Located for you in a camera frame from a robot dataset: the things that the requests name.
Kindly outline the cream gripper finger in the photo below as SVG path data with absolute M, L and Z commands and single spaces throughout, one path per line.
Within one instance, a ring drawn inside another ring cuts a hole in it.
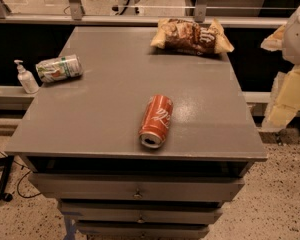
M 261 48 L 271 52 L 281 51 L 284 31 L 285 26 L 280 26 L 276 31 L 262 41 Z

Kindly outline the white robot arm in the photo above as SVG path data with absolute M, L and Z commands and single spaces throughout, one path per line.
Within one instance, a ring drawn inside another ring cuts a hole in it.
M 293 64 L 288 73 L 277 73 L 262 122 L 264 131 L 277 132 L 300 111 L 300 6 L 285 25 L 263 40 L 261 47 L 281 51 L 283 59 Z

